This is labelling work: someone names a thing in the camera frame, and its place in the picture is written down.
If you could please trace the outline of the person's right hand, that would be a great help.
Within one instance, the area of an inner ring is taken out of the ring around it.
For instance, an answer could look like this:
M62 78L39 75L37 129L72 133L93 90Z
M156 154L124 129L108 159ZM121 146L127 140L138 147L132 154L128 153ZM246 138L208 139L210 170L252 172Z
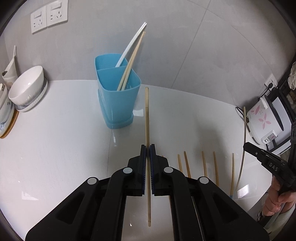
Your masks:
M283 204L281 213L289 211L295 205L295 192L284 192L279 195L281 188L280 183L273 176L271 186L269 187L267 198L264 202L262 213L264 216L272 216L280 211L280 207Z

